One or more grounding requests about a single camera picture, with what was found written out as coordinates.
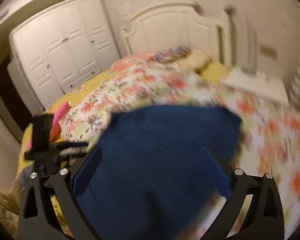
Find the floral comforter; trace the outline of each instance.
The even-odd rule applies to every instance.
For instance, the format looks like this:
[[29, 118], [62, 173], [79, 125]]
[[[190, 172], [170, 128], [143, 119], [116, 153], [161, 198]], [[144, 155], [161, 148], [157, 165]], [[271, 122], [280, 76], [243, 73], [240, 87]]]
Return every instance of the floral comforter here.
[[[175, 64], [139, 62], [73, 107], [60, 121], [62, 137], [95, 142], [107, 128], [111, 113], [151, 104], [217, 104], [237, 113], [243, 124], [233, 166], [250, 175], [274, 175], [284, 210], [285, 238], [293, 233], [300, 223], [300, 114], [293, 109], [209, 84]], [[181, 239], [200, 239], [224, 202], [213, 196]], [[247, 198], [231, 234], [239, 231], [249, 202]]]

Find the wardrobe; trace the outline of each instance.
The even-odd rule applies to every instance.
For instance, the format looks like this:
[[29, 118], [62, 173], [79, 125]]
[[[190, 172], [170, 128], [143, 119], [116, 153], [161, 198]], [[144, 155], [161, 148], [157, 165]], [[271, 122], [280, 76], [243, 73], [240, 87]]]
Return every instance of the wardrobe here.
[[119, 59], [102, 0], [53, 5], [16, 27], [9, 41], [24, 82], [46, 109]]

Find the metal bolt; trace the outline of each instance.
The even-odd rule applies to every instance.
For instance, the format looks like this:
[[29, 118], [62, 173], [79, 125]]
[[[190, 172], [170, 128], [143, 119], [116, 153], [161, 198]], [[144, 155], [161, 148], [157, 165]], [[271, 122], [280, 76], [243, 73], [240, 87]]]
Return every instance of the metal bolt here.
[[234, 173], [237, 174], [237, 175], [239, 175], [239, 176], [241, 176], [241, 175], [243, 175], [243, 170], [241, 170], [241, 169], [235, 169]]
[[268, 179], [272, 179], [272, 178], [273, 178], [273, 175], [272, 175], [270, 172], [267, 172], [267, 173], [266, 173], [266, 177], [267, 177]]
[[30, 179], [35, 179], [37, 176], [38, 176], [38, 174], [33, 172], [30, 174]]
[[68, 169], [62, 169], [59, 171], [60, 175], [66, 175], [68, 173]]

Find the blue cloth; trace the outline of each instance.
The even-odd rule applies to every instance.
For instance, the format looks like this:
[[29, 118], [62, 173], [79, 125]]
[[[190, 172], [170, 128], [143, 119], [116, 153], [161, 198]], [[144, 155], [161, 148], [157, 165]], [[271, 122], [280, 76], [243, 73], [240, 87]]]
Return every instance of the blue cloth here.
[[201, 147], [230, 160], [241, 119], [221, 107], [151, 106], [112, 114], [83, 213], [103, 240], [172, 239], [213, 192]]

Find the headboard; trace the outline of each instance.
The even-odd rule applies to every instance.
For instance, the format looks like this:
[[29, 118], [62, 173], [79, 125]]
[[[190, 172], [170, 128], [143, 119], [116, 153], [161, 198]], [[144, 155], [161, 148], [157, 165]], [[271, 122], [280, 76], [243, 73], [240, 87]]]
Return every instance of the headboard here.
[[187, 45], [208, 53], [213, 61], [232, 67], [231, 20], [226, 11], [220, 18], [205, 18], [196, 2], [166, 2], [135, 14], [129, 32], [121, 28], [129, 54], [155, 53]]

